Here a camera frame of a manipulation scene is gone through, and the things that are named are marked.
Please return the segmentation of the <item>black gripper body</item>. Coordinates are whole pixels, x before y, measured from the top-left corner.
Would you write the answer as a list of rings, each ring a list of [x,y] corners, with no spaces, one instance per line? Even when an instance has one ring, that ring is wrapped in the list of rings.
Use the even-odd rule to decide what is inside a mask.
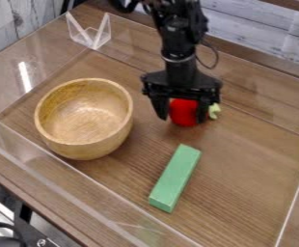
[[[166,68],[140,76],[143,93],[150,96],[179,97],[186,99],[220,99],[222,82],[202,73],[196,57],[187,60],[166,61]]]

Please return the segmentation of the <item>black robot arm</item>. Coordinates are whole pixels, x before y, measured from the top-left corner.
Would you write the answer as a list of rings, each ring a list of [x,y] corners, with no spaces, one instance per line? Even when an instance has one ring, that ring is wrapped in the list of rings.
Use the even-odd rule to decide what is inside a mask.
[[[156,115],[168,117],[168,102],[172,98],[198,102],[195,122],[202,124],[210,106],[220,102],[223,83],[198,68],[196,46],[207,32],[208,19],[199,0],[108,0],[123,14],[135,11],[138,5],[152,16],[162,37],[162,58],[166,69],[140,76],[143,93],[150,97]]]

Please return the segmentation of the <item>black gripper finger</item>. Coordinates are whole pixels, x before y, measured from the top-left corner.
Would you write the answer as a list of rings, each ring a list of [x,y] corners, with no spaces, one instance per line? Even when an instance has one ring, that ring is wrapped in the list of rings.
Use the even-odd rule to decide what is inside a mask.
[[[211,103],[207,98],[200,98],[196,109],[196,123],[202,124],[206,120],[216,120],[220,113],[220,106],[216,102]]]
[[[158,117],[166,120],[168,118],[168,96],[151,95],[150,98]]]

